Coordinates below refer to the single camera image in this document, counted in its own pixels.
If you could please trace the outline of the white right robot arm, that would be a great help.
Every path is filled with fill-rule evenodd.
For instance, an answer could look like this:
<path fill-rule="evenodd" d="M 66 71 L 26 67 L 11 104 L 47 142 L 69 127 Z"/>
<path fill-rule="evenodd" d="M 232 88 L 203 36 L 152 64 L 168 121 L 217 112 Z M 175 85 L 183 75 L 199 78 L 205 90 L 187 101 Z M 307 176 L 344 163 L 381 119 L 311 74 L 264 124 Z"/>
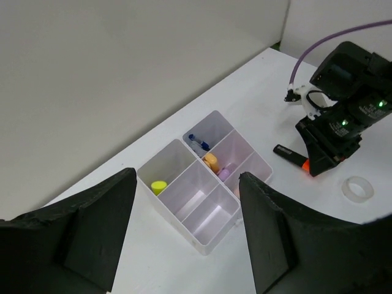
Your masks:
<path fill-rule="evenodd" d="M 391 113 L 391 62 L 352 42 L 339 44 L 310 79 L 290 89 L 301 102 L 296 124 L 302 156 L 277 145 L 274 153 L 318 176 L 360 147 L 361 133 Z M 390 293 L 391 217 L 354 224 L 322 214 L 249 172 L 239 194 L 258 293 Z"/>

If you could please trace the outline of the yellow and black highlighter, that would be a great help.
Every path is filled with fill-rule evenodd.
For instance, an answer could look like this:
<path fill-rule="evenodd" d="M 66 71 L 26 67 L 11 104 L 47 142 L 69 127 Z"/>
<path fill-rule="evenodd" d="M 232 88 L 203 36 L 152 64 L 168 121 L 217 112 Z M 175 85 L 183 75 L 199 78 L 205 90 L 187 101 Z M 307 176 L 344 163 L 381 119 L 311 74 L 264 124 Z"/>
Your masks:
<path fill-rule="evenodd" d="M 151 190 L 155 196 L 158 196 L 167 186 L 165 181 L 154 181 L 151 183 Z"/>

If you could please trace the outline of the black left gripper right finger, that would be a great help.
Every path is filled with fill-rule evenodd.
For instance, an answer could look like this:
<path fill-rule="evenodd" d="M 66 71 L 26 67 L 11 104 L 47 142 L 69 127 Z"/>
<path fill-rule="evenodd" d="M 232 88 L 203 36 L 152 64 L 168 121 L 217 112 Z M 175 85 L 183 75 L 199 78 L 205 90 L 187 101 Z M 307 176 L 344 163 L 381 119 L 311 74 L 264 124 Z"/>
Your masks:
<path fill-rule="evenodd" d="M 257 293 L 390 293 L 391 216 L 355 224 L 239 178 Z"/>

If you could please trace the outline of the clear tape roll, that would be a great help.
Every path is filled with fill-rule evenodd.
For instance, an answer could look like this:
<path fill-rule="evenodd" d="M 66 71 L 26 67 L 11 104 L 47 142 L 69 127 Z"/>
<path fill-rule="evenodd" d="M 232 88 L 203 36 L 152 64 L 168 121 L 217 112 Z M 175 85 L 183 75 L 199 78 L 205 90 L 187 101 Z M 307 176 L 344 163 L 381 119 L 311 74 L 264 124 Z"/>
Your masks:
<path fill-rule="evenodd" d="M 374 188 L 365 178 L 351 176 L 341 186 L 343 195 L 354 203 L 364 203 L 374 196 Z"/>

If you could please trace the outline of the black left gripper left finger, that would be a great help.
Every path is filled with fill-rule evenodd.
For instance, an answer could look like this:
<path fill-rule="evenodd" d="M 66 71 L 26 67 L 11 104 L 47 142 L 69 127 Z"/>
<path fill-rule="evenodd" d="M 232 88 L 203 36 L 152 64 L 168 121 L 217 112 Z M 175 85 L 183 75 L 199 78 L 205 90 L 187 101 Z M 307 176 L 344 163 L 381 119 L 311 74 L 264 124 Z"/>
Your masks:
<path fill-rule="evenodd" d="M 1 221 L 2 293 L 112 291 L 137 187 L 125 168 L 52 205 Z"/>

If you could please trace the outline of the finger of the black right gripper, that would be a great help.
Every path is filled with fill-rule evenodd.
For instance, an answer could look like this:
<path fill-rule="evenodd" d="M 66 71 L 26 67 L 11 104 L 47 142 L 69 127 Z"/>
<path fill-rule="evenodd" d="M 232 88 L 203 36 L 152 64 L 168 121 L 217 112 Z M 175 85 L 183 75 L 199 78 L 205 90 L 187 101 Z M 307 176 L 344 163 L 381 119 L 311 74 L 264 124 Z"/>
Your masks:
<path fill-rule="evenodd" d="M 309 173 L 316 177 L 340 164 L 329 141 L 309 122 L 298 122 L 296 129 L 303 139 L 309 159 Z"/>

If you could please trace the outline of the orange and black highlighter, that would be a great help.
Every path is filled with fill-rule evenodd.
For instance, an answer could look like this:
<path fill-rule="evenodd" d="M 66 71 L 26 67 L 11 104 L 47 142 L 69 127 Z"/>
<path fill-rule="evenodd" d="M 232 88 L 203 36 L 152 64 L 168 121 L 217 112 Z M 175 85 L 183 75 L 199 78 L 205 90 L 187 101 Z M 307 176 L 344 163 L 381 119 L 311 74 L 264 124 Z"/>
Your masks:
<path fill-rule="evenodd" d="M 309 173 L 309 159 L 307 157 L 282 145 L 276 145 L 273 148 L 273 153 Z"/>

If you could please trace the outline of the pink and orange eraser stick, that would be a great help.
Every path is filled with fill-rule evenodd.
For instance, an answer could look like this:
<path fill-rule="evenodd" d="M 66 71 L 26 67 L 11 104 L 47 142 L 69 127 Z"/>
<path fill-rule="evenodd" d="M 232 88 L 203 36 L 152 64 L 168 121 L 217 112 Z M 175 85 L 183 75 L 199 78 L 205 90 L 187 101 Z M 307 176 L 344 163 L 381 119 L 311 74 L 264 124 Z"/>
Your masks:
<path fill-rule="evenodd" d="M 203 158 L 204 163 L 217 174 L 220 171 L 217 157 L 212 153 L 207 153 Z"/>

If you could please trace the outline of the lilac eraser stick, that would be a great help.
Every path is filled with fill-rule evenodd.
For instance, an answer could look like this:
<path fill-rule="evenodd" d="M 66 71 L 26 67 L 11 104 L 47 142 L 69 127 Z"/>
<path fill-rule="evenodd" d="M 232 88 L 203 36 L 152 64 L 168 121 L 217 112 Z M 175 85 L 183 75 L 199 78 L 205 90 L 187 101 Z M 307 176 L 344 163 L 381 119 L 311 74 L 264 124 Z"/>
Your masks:
<path fill-rule="evenodd" d="M 230 163 L 223 167 L 220 172 L 217 174 L 218 178 L 224 182 L 227 178 L 236 170 L 237 165 L 235 163 Z"/>

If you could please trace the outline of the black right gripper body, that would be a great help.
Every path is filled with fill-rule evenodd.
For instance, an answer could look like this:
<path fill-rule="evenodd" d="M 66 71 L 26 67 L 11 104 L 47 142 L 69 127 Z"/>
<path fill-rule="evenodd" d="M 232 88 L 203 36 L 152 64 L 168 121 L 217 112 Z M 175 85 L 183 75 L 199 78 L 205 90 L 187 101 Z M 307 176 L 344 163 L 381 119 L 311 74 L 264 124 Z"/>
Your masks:
<path fill-rule="evenodd" d="M 329 141 L 340 162 L 348 159 L 360 147 L 364 131 L 364 101 L 345 100 L 315 120 L 307 116 L 299 122 L 309 122 Z"/>

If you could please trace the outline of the dark blue pen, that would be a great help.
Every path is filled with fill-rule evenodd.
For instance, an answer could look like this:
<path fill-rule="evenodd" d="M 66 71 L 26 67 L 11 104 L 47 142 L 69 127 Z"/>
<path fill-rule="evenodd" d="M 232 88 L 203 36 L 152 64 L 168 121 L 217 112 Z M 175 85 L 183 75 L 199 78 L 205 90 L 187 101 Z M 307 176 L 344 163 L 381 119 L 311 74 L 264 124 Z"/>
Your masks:
<path fill-rule="evenodd" d="M 202 150 L 204 150 L 204 151 L 210 150 L 209 144 L 207 144 L 207 142 L 203 141 L 202 139 L 196 137 L 194 134 L 189 134 L 188 138 L 190 141 L 198 144 Z"/>

